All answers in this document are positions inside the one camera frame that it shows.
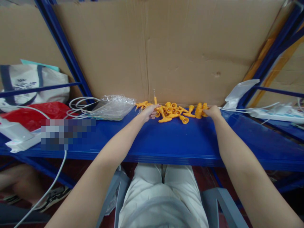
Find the forearm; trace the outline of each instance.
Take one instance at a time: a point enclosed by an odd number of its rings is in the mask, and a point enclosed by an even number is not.
[[[127,156],[144,123],[145,120],[141,115],[136,116],[104,146],[97,159],[103,161],[109,168],[116,169]]]
[[[141,127],[138,115],[100,151],[46,227],[95,227],[115,170]]]
[[[214,120],[221,158],[253,227],[303,227],[249,147],[223,117]]]

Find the white pants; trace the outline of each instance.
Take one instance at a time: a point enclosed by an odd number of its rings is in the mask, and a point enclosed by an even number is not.
[[[179,199],[201,227],[208,227],[192,167],[145,163],[138,163],[135,169],[119,214],[118,227],[120,228],[139,206],[152,197],[160,196]]]

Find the power strip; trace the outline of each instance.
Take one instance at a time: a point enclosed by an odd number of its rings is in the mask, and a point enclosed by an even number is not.
[[[291,109],[285,114],[271,114],[267,109],[249,109],[250,116],[259,119],[281,120],[287,122],[304,123],[304,114]]]
[[[18,153],[19,151],[27,150],[28,148],[41,142],[41,128],[32,131],[31,134],[34,136],[31,139],[28,139],[26,141],[14,139],[7,142],[5,145],[11,148],[12,150],[10,152],[14,154]]]

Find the pixelated blur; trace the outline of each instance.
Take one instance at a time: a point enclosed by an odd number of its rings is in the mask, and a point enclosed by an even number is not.
[[[41,150],[73,150],[87,144],[95,132],[96,120],[43,120],[41,123]]]

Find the plastic bag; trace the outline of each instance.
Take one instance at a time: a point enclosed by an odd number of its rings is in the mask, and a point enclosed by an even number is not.
[[[0,65],[1,79],[4,91],[23,90],[38,88],[43,86],[55,86],[67,84],[68,76],[66,74],[54,71],[42,65]],[[40,104],[45,102],[65,103],[69,98],[70,87],[63,87],[40,92],[32,92],[0,98],[1,106],[27,106],[31,104]],[[4,112],[17,110],[17,108],[1,108]]]
[[[28,107],[36,108],[45,113],[51,119],[63,119],[70,110],[68,106],[61,102],[47,102],[42,104],[32,104]],[[41,127],[41,120],[45,120],[46,117],[41,113],[33,109],[18,108],[5,114],[1,114],[2,118],[9,120],[10,122],[21,123],[29,131],[34,131]]]
[[[124,95],[104,96],[91,111],[89,117],[102,120],[122,120],[134,107],[135,99]]]
[[[231,93],[226,97],[225,101],[227,103],[224,105],[224,108],[236,109],[241,97],[259,82],[259,79],[251,79],[237,84]]]

